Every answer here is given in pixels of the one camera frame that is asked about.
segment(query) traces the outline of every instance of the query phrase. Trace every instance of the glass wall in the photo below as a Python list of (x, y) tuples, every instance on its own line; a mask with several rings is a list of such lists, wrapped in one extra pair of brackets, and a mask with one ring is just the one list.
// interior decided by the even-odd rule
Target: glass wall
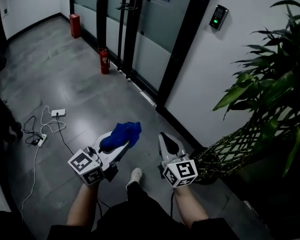
[[(120, 6), (122, 0), (108, 0), (108, 7), (107, 7), (107, 17), (110, 19), (120, 22), (120, 10), (117, 8)], [(128, 11), (125, 11), (124, 14), (124, 25), (127, 24), (127, 17), (128, 17)]]
[(157, 91), (190, 0), (143, 0), (133, 68)]
[(97, 0), (74, 0), (74, 12), (80, 15), (81, 26), (97, 37)]
[[(121, 11), (117, 8), (121, 5), (122, 0), (108, 0), (107, 4), (107, 18), (106, 18), (106, 46), (116, 55), (118, 55), (119, 42), (119, 22)], [(124, 12), (124, 22), (121, 42), (121, 59), (124, 59), (125, 38), (126, 38), (126, 24), (128, 18), (128, 11)]]

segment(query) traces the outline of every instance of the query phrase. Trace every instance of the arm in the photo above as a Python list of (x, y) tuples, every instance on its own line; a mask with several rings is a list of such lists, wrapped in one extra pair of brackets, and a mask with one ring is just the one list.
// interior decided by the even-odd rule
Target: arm
[(194, 222), (209, 219), (205, 209), (197, 201), (188, 186), (174, 188), (174, 198), (183, 222), (191, 228)]
[(69, 211), (67, 226), (81, 226), (91, 231), (96, 215), (99, 183), (92, 187), (82, 184)]

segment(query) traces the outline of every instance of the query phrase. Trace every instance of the red fire extinguisher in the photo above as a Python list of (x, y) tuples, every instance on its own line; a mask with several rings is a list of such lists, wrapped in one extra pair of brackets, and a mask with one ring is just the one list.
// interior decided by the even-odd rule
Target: red fire extinguisher
[(110, 60), (108, 55), (109, 54), (106, 49), (99, 48), (100, 65), (101, 65), (102, 74), (109, 74)]

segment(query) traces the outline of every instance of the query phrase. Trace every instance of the foot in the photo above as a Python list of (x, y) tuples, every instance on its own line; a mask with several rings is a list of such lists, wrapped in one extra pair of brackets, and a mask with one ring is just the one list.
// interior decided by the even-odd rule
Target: foot
[(140, 183), (142, 177), (142, 170), (140, 168), (135, 168), (132, 173), (131, 173), (131, 178), (130, 181), (128, 182), (128, 184), (126, 185), (125, 189), (128, 190), (128, 186), (132, 183), (132, 182), (138, 182)]

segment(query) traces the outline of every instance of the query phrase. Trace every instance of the red box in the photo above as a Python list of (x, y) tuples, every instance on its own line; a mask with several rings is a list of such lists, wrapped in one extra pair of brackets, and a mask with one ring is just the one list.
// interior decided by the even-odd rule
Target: red box
[(69, 15), (70, 18), (70, 27), (71, 34), (74, 38), (81, 37), (81, 25), (80, 25), (80, 16), (78, 14)]

